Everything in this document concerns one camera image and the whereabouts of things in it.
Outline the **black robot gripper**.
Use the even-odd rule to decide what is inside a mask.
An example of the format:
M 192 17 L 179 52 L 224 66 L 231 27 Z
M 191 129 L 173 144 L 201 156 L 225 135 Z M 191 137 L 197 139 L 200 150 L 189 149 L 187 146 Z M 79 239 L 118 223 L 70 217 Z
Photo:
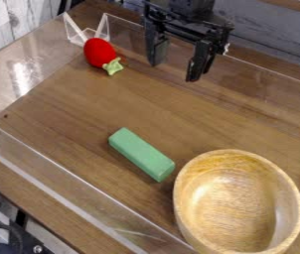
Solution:
M 144 26 L 149 63 L 161 64 L 172 35 L 196 44 L 187 81 L 197 81 L 213 64 L 216 52 L 228 50 L 233 23 L 215 13 L 216 0 L 144 0 Z

